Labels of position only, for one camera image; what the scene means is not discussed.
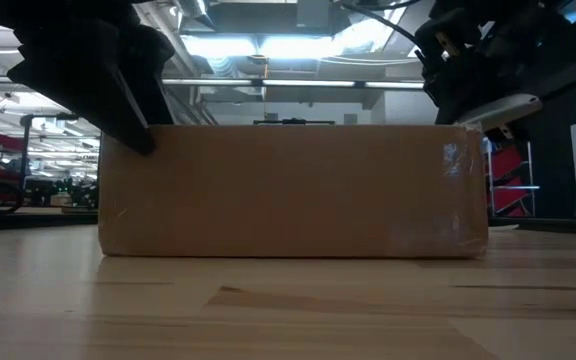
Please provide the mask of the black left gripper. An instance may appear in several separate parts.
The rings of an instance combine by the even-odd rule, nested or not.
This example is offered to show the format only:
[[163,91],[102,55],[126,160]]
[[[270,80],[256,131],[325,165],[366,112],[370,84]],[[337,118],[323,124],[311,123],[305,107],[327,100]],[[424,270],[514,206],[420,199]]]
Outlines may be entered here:
[[[171,125],[162,71],[175,50],[164,34],[139,25],[143,0],[28,0],[22,24],[22,62],[7,72],[90,121],[130,150],[148,155],[155,141],[147,125]],[[47,47],[82,24],[122,29],[121,51]]]

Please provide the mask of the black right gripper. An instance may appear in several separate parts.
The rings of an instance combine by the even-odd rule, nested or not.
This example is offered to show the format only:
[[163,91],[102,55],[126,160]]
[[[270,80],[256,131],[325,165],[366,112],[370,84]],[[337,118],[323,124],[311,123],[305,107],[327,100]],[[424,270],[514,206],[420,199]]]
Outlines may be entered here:
[[436,124],[454,124],[477,105],[475,84],[499,83],[499,61],[482,34],[503,18],[501,4],[434,4],[415,31],[425,92],[438,108]]

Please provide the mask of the long LED light bar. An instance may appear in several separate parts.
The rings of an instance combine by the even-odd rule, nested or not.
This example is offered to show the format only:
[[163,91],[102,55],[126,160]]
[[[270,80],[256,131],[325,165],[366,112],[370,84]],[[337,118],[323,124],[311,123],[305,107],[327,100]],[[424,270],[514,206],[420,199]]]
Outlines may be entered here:
[[359,80],[301,80],[301,79],[208,79],[208,78],[164,78],[163,85],[197,87],[316,87],[354,88],[375,90],[422,90],[423,82],[415,81],[359,81]]

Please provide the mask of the metal rack with red bins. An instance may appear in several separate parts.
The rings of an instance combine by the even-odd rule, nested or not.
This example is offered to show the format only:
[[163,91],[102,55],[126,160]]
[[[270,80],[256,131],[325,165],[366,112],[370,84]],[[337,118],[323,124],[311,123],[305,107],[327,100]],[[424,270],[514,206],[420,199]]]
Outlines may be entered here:
[[486,140],[487,206],[491,217],[534,217],[536,193],[530,142]]

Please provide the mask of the distant black station frame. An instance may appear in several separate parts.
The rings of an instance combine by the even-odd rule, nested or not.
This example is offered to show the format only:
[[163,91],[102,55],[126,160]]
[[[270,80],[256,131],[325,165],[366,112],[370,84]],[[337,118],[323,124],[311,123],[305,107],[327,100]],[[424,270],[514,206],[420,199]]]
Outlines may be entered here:
[[101,133],[76,127],[71,113],[26,114],[20,185],[28,190],[37,181],[53,207],[94,207],[98,186]]
[[308,125],[326,125],[334,126],[336,123],[334,121],[323,121],[323,120],[305,120],[305,119],[283,119],[283,120],[254,120],[253,125],[281,125],[281,126],[308,126]]

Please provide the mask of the taped brown cardboard box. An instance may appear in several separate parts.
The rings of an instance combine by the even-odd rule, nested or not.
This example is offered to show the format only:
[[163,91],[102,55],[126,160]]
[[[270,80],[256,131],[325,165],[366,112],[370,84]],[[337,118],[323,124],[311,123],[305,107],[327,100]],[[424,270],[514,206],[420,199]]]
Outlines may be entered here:
[[432,125],[156,126],[103,145],[114,256],[472,258],[488,244],[482,135]]

